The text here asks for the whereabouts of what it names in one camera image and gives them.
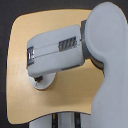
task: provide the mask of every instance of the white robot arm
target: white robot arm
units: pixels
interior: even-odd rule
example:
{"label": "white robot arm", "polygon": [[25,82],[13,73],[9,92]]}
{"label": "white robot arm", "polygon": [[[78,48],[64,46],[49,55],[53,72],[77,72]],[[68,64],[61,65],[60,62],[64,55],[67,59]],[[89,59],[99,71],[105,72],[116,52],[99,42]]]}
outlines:
{"label": "white robot arm", "polygon": [[[28,74],[35,78],[47,73],[55,73],[62,69],[82,65],[84,59],[91,58],[95,65],[104,70],[105,75],[104,81],[92,103],[92,128],[127,128],[127,20],[119,7],[110,2],[105,2],[92,10],[84,27],[82,32],[80,27],[70,26],[37,35],[31,39],[27,45]],[[64,50],[62,50],[61,43],[64,44],[65,40],[68,42],[72,38],[75,41],[73,47],[66,47],[66,50],[64,47]],[[53,50],[51,46],[48,46],[49,48],[47,47],[47,50],[45,50],[46,47],[43,47],[43,43],[45,45],[54,44],[56,50]],[[34,50],[31,53],[29,48],[32,46],[37,49],[41,47],[42,51],[38,53]],[[41,53],[44,56],[36,59],[36,52],[38,55]],[[29,63],[29,59],[31,60],[33,55],[35,57],[33,57],[34,62]]]}

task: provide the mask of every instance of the metal bracket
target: metal bracket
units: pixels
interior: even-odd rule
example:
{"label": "metal bracket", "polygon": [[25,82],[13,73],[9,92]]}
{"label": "metal bracket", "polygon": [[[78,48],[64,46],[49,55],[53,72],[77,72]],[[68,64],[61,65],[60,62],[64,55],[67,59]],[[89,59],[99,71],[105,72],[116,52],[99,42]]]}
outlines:
{"label": "metal bracket", "polygon": [[27,67],[34,64],[34,47],[27,49]]}

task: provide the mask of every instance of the wooden panel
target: wooden panel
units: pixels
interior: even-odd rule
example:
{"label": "wooden panel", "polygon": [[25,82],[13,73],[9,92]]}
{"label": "wooden panel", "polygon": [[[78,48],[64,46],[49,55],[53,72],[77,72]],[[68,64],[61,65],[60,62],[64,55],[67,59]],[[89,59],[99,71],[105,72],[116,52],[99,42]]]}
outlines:
{"label": "wooden panel", "polygon": [[88,60],[79,68],[57,73],[46,90],[34,89],[26,70],[26,44],[36,34],[81,24],[89,10],[55,10],[20,16],[13,24],[7,64],[7,114],[12,124],[60,112],[91,112],[103,73]]}

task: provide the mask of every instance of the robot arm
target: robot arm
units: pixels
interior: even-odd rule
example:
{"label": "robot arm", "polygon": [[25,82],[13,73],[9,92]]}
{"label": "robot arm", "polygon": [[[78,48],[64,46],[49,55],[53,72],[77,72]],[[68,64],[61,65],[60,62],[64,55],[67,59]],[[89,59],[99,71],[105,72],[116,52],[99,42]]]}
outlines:
{"label": "robot arm", "polygon": [[92,103],[92,128],[127,128],[127,20],[121,9],[106,2],[92,10],[81,30],[84,31],[81,33],[80,27],[74,25],[40,34],[29,40],[28,74],[35,78],[70,69],[82,65],[84,59],[90,58],[91,54],[94,60],[104,64],[105,74]]}

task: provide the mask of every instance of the white plastic casing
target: white plastic casing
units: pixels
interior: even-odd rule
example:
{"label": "white plastic casing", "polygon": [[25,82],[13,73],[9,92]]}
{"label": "white plastic casing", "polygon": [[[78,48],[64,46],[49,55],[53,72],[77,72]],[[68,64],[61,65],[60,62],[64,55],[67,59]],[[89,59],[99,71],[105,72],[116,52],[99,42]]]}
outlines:
{"label": "white plastic casing", "polygon": [[[59,51],[59,42],[76,37],[76,46]],[[34,47],[34,64],[28,66],[28,75],[39,77],[59,72],[84,63],[80,26],[73,25],[34,36],[27,48]]]}
{"label": "white plastic casing", "polygon": [[105,75],[92,103],[92,128],[128,128],[128,28],[121,9],[110,2],[95,7],[85,39]]}

